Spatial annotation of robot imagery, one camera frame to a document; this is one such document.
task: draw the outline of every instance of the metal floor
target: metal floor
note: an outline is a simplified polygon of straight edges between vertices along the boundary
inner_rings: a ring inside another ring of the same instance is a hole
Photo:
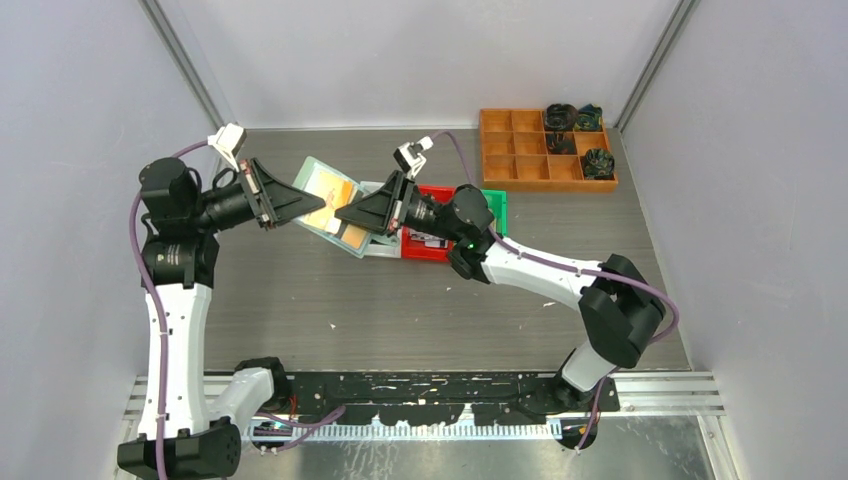
[[[394,149],[427,133],[255,131],[243,153],[286,182],[308,155],[357,180],[384,181]],[[479,167],[477,131],[456,133]],[[511,193],[510,236],[573,258],[625,255],[662,288],[620,137],[611,131],[610,139],[615,193]],[[427,158],[420,184],[465,182],[447,138]],[[547,298],[517,288],[465,281],[446,264],[359,260],[293,224],[272,232],[244,225],[220,241],[207,369],[277,356],[288,370],[555,370],[586,338],[576,312],[544,307]],[[639,367],[687,368],[677,334],[651,347]]]

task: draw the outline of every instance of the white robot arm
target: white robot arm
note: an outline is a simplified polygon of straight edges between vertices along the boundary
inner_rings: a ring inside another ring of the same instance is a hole
[[[219,248],[215,234],[250,220],[267,230],[324,207],[324,200],[275,179],[256,159],[237,161],[243,142],[244,130],[234,125],[209,137],[208,145],[234,168],[227,170],[230,183],[219,185],[222,173],[205,192],[178,158],[156,160],[139,175],[140,201],[148,210],[142,216],[148,237],[136,252],[150,277],[145,279],[148,386],[139,438],[118,447],[118,465],[145,480],[161,478],[166,470],[172,480],[232,475],[251,418],[260,408],[278,411],[291,397],[282,364],[270,357],[239,364],[211,405],[204,395],[204,330]],[[485,197],[472,185],[459,187],[444,204],[423,196],[415,176],[430,146],[429,139],[401,146],[394,155],[401,170],[378,191],[337,210],[336,217],[382,235],[405,225],[451,240],[455,245],[448,258],[463,278],[523,288],[580,311],[589,340],[560,367],[551,395],[557,411],[585,411],[602,379],[636,365],[665,314],[662,303],[627,284],[644,279],[624,257],[573,260],[501,238],[490,228],[493,215]]]

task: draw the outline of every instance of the black object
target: black object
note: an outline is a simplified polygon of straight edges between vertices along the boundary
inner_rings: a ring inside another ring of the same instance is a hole
[[[583,178],[586,180],[612,180],[615,178],[615,158],[603,148],[593,148],[580,159]]]
[[[592,423],[592,428],[589,429],[589,435],[586,436],[586,441],[580,447],[581,450],[587,449],[595,443],[595,439],[598,438],[598,423],[600,422]],[[580,439],[583,438],[583,434],[586,432],[586,422],[580,419],[562,419],[559,421],[559,425],[562,428],[562,438],[557,439],[557,442],[571,450],[577,448]]]
[[[585,107],[581,108],[577,112],[577,121],[574,122],[574,131],[580,132],[600,132],[603,131],[603,127],[601,127],[601,117],[603,116],[603,109],[597,105],[589,104]]]
[[[118,445],[118,467],[143,479],[155,480],[155,440],[144,436]],[[196,435],[181,431],[165,439],[165,471],[173,480],[230,477],[241,458],[241,436],[229,417],[212,422],[209,430]]]
[[[274,178],[255,158],[242,160],[238,183],[200,192],[191,169],[179,158],[167,157],[139,174],[144,219],[160,238],[218,232],[250,219],[268,229],[324,207],[324,200]]]
[[[280,182],[255,158],[240,162],[235,180],[219,187],[216,177],[206,192],[179,158],[156,160],[138,178],[148,210],[141,217],[147,227],[142,256],[155,285],[213,287],[215,232],[251,219],[270,229],[324,207],[323,199]]]
[[[271,398],[262,404],[262,408],[266,410],[279,410],[289,403],[292,396],[291,382],[286,376],[286,369],[283,368],[282,362],[277,357],[253,358],[239,362],[236,366],[236,372],[240,372],[247,368],[264,368],[271,371],[271,379],[274,381],[274,393]]]
[[[601,270],[645,282],[633,262],[620,255],[610,255]],[[665,306],[654,295],[600,277],[582,293],[578,306],[592,349],[619,367],[635,367],[665,316]]]
[[[555,103],[545,109],[545,144],[548,152],[554,155],[576,155],[577,146],[574,140],[569,138],[565,132],[574,129],[577,121],[577,109],[573,105]]]
[[[415,182],[407,179],[400,170],[395,170],[379,190],[337,209],[335,216],[378,235],[392,234],[400,228],[400,221],[406,218],[413,195],[421,197]]]
[[[554,155],[577,155],[577,145],[565,132],[545,133],[545,144]]]
[[[401,226],[455,242],[448,252],[451,267],[462,277],[489,283],[481,263],[494,243],[489,225],[495,216],[483,192],[461,185],[447,203],[423,195],[415,182],[395,170],[376,192],[338,210],[336,218],[378,235]]]
[[[551,132],[570,132],[574,129],[578,111],[573,105],[555,103],[545,109],[545,130]]]

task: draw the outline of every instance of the wooden tray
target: wooden tray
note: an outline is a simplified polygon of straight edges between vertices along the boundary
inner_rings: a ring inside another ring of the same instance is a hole
[[[567,132],[577,155],[551,155],[545,145],[544,110],[480,110],[483,188],[512,192],[608,193],[618,186],[612,180],[586,180],[580,158],[592,148],[609,150],[601,122],[600,132]]]

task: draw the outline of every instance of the purple cable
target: purple cable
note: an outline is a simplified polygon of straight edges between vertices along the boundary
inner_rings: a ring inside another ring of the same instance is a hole
[[[197,142],[190,145],[179,152],[171,155],[179,158],[189,152],[193,152],[198,148],[206,145],[206,141]],[[153,279],[150,277],[150,272],[144,265],[144,259],[141,256],[141,249],[138,246],[138,236],[136,227],[136,216],[138,216],[138,207],[141,204],[141,192],[136,194],[130,207],[130,246],[132,246],[133,258],[135,258],[138,272],[141,274],[141,280],[144,283],[144,288],[153,299],[153,305],[156,308],[156,316],[159,320],[159,400],[156,406],[156,474],[159,480],[168,480],[167,472],[165,471],[165,400],[167,398],[168,387],[168,321],[166,319],[165,307],[162,306],[162,299],[156,291],[156,286],[153,285]]]
[[[439,130],[437,132],[433,132],[433,134],[430,135],[430,139],[435,141],[436,138],[442,135],[447,135],[448,138],[451,139],[451,142],[453,142],[453,146],[456,148],[456,153],[459,154],[459,161],[462,163],[462,169],[465,170],[465,178],[468,179],[468,183],[473,185],[474,179],[471,175],[471,169],[468,166],[468,162],[465,161],[465,153],[462,151],[462,146],[459,144],[459,140],[456,139],[456,135],[454,135],[450,130]]]
[[[450,137],[451,141],[453,141],[453,144],[456,147],[456,153],[459,155],[459,161],[462,163],[463,170],[465,170],[465,176],[466,176],[466,178],[468,178],[468,183],[473,185],[474,179],[472,178],[471,170],[468,167],[468,160],[465,158],[465,154],[463,153],[462,148],[459,146],[459,142],[457,141],[457,139],[453,135],[453,133],[451,133],[447,130],[439,130],[439,131],[433,133],[432,135],[430,135],[430,138],[435,140],[436,137],[438,137],[442,134],[447,135],[448,137]],[[556,261],[553,261],[553,260],[549,260],[547,258],[542,258],[542,257],[536,256],[536,255],[533,255],[532,253],[523,253],[523,252],[520,252],[517,248],[513,247],[512,245],[506,243],[500,236],[498,236],[498,234],[495,232],[495,229],[491,225],[489,225],[489,232],[491,232],[492,237],[494,237],[495,242],[497,242],[498,245],[505,248],[508,252],[519,256],[520,258],[527,258],[529,260],[533,260],[534,262],[540,263],[540,264],[545,265],[547,267],[552,267],[552,268],[556,268],[556,269],[559,269],[559,270],[564,270],[566,272],[573,273],[573,274],[578,275],[578,276],[579,275],[591,275],[593,277],[605,278],[607,280],[612,280],[614,282],[619,282],[619,283],[623,283],[625,285],[630,285],[631,287],[638,288],[639,290],[642,290],[645,293],[648,293],[650,295],[653,295],[653,296],[659,298],[663,303],[668,305],[668,308],[671,310],[671,323],[669,323],[669,325],[665,328],[665,330],[663,330],[660,333],[651,337],[651,339],[648,341],[648,345],[653,345],[654,343],[657,343],[660,340],[664,339],[665,337],[671,335],[671,332],[673,332],[674,329],[677,328],[677,324],[680,323],[680,310],[677,308],[677,305],[671,300],[671,298],[669,298],[668,295],[665,294],[665,292],[657,289],[656,287],[653,287],[651,285],[648,285],[647,283],[643,283],[643,282],[640,282],[638,280],[634,280],[632,278],[625,277],[625,276],[622,276],[622,275],[618,275],[618,274],[615,274],[615,273],[609,273],[609,272],[604,272],[604,271],[601,271],[601,270],[593,270],[593,269],[582,269],[581,270],[581,269],[579,269],[575,266],[566,265],[566,264],[559,263],[559,262],[556,262]],[[610,372],[610,374],[614,373],[616,371],[618,371],[618,368],[615,368],[613,371]],[[604,376],[604,378],[602,378],[598,382],[598,386],[595,388],[595,401],[592,403],[592,411],[589,414],[589,422],[586,425],[586,431],[583,433],[583,436],[580,438],[580,442],[577,443],[577,447],[575,448],[575,450],[577,451],[578,454],[580,453],[580,449],[583,447],[583,444],[586,443],[586,439],[589,437],[589,430],[591,430],[592,427],[595,424],[595,417],[598,414],[598,400],[601,397],[601,390],[604,387],[604,383],[606,382],[606,379],[607,379],[607,376]]]
[[[282,447],[277,449],[277,452],[284,452],[284,451],[289,450],[291,448],[294,448],[294,447],[300,445],[301,443],[303,443],[304,441],[306,441],[306,439],[309,438],[309,436],[311,436],[315,432],[317,432],[319,428],[326,426],[326,425],[329,425],[329,424],[335,422],[336,420],[338,420],[342,415],[344,415],[345,409],[346,409],[346,407],[344,405],[342,405],[342,406],[338,407],[337,409],[333,410],[332,412],[330,412],[326,417],[322,418],[320,421],[315,422],[315,423],[293,422],[291,420],[285,420],[285,419],[282,419],[282,418],[280,418],[280,417],[278,417],[274,414],[266,413],[266,412],[258,412],[256,414],[256,416],[267,418],[267,419],[270,419],[270,420],[274,420],[275,422],[282,423],[283,425],[287,425],[289,427],[297,427],[297,428],[305,428],[306,429],[306,433],[304,433],[303,435],[297,437],[296,439],[288,442],[287,444],[285,444]]]

